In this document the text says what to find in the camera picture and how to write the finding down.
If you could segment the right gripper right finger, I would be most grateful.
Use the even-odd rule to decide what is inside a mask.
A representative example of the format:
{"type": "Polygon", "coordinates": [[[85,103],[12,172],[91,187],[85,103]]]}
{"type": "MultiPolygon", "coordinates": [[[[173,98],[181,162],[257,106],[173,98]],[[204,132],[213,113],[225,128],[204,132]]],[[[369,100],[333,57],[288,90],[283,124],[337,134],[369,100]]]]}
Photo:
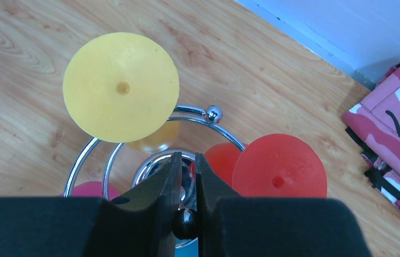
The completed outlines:
{"type": "Polygon", "coordinates": [[[352,211],[330,198],[251,198],[195,156],[200,256],[371,256],[352,211]]]}

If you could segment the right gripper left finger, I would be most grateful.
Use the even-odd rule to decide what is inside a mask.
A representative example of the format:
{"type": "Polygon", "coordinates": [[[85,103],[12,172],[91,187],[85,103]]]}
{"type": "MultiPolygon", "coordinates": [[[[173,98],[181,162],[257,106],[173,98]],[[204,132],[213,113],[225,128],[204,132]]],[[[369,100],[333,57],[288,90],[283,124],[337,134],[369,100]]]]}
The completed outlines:
{"type": "Polygon", "coordinates": [[[173,256],[182,156],[113,201],[0,198],[0,256],[173,256]]]}

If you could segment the red plastic wine glass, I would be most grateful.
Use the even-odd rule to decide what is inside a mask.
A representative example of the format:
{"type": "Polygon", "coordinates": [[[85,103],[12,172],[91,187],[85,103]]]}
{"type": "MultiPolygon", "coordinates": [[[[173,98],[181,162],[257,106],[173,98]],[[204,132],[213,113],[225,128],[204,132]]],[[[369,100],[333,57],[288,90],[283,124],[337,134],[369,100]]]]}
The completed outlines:
{"type": "Polygon", "coordinates": [[[325,198],[327,174],[322,161],[304,141],[274,133],[245,144],[209,148],[204,157],[214,174],[238,195],[267,198],[325,198]]]}

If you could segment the chrome wire glass rack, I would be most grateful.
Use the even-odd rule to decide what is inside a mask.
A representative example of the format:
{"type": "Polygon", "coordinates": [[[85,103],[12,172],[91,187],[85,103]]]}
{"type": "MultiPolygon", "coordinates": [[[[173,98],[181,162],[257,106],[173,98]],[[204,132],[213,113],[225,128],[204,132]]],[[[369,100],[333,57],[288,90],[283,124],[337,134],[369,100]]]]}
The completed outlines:
{"type": "MultiPolygon", "coordinates": [[[[221,108],[216,105],[210,105],[207,110],[190,105],[178,105],[175,107],[173,113],[168,118],[168,122],[192,122],[210,128],[214,132],[225,137],[233,146],[235,146],[240,152],[242,152],[245,149],[245,145],[226,129],[218,125],[222,117],[223,112],[221,108]]],[[[84,162],[87,160],[90,153],[100,142],[100,139],[93,137],[84,146],[83,150],[80,152],[79,156],[74,162],[71,171],[67,177],[62,193],[63,197],[69,197],[73,194],[77,176],[80,173],[84,162]]],[[[120,150],[124,146],[128,145],[128,143],[124,142],[116,144],[105,165],[102,182],[99,187],[99,196],[102,196],[107,200],[111,199],[108,186],[113,163],[115,161],[115,158],[118,156],[120,150]]],[[[160,168],[162,164],[168,159],[168,157],[175,152],[180,152],[182,154],[182,183],[180,188],[179,208],[189,208],[196,210],[197,196],[193,172],[195,154],[188,150],[168,147],[157,149],[155,153],[151,153],[149,157],[144,160],[143,163],[137,168],[136,173],[133,176],[131,187],[137,186],[145,179],[150,177],[153,173],[156,172],[156,169],[160,168]]]]}

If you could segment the yellow plastic wine glass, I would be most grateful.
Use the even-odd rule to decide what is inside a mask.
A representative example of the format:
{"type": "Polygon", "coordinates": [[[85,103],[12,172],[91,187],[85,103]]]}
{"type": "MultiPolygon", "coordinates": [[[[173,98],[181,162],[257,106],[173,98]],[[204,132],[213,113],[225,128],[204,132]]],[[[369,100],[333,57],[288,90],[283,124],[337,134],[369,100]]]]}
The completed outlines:
{"type": "Polygon", "coordinates": [[[110,143],[144,139],[159,130],[179,97],[178,70],[152,39],[115,32],[84,44],[63,76],[68,114],[85,133],[110,143]]]}

